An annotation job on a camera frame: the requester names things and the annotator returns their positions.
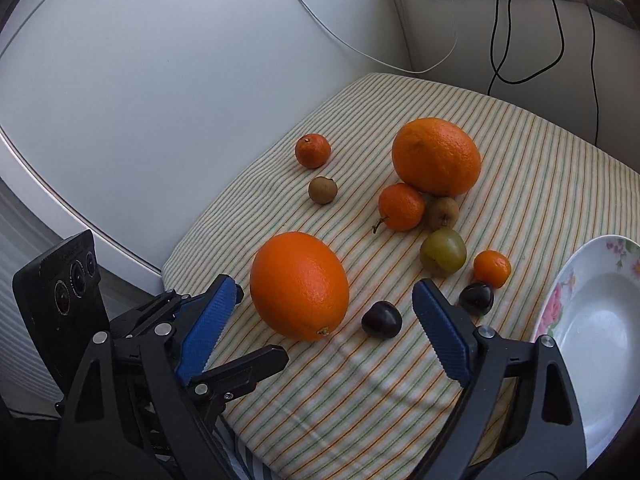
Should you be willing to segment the dark cherry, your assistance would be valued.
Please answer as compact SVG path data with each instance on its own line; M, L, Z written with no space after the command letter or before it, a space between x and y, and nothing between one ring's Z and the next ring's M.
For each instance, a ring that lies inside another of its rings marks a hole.
M363 315L361 327L369 336L392 339L402 329L402 316L390 302L377 301Z
M469 284L460 292L458 305L469 315L480 318L492 309L494 305L494 290L486 282Z

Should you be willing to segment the small mandarin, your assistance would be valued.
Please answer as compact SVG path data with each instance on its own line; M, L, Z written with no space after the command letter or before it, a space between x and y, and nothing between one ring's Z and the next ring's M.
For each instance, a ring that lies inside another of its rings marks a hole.
M473 278L484 282L494 289L501 288L510 278L511 263L505 255L494 250L484 250L473 261Z
M331 145L324 136L308 133L299 138L295 144L295 158L307 169L323 166L331 156Z

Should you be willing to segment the green plum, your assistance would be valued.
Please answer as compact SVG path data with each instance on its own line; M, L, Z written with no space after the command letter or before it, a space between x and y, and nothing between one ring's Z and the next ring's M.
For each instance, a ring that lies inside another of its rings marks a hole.
M427 235L420 247L419 258L429 276L446 278L464 266L466 247L455 230L441 228Z

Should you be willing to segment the large orange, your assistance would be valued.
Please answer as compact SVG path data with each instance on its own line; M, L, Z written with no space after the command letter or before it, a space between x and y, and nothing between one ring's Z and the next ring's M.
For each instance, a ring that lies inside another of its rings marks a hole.
M469 192L482 170L480 151L473 139L452 122L436 117L403 125L390 154L402 182L434 196Z
M276 333L295 341L317 341L344 320L349 284L340 259L326 244L303 232L286 232L271 237L256 252L250 298Z

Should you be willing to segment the brown longan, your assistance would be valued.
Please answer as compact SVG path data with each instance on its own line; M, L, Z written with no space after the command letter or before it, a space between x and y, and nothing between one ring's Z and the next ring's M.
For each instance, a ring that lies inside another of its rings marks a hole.
M327 205L337 196L337 184L333 179L315 177L308 185L309 198L318 205Z
M458 218L459 206L451 197L433 198L426 212L426 223L431 231L443 228L452 229Z

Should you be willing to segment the mandarin with stem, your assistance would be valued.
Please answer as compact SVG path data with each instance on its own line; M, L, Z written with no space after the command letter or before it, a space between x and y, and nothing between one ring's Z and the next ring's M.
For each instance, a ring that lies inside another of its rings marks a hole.
M394 231L410 231L420 224L424 211L423 196L410 185L396 183L386 186L378 198L378 222L372 226L372 232L375 233L382 224Z

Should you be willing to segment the white floral plate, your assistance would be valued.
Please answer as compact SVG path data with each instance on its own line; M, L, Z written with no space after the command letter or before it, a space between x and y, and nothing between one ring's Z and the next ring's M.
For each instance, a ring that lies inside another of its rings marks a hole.
M587 463L614 440L639 396L639 244L601 235L568 258L533 339L558 344L582 415Z

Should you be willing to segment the striped cloth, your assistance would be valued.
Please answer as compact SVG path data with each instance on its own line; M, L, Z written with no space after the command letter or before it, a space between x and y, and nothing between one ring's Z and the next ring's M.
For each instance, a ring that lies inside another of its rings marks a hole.
M167 288L196 295L218 274L250 279L258 248L281 232L322 240L346 271L350 304L341 327L313 342L270 330L244 300L209 358L217 366L280 344L285 370L231 403L224 417L234 449L255 477L402 479L442 429L460 389L442 370L413 314L426 229L380 226L378 196L397 177L390 148L419 117L444 118L472 136L482 173L460 200L457 223L470 255L486 249L510 260L486 323L509 338L533 335L555 275L587 240L639 235L639 177L631 168L551 122L512 104L439 82L372 74L338 92L243 171L195 221L163 268ZM321 134L331 156L307 169L296 141ZM315 177L337 196L318 205ZM393 304L402 329L369 336L363 315Z

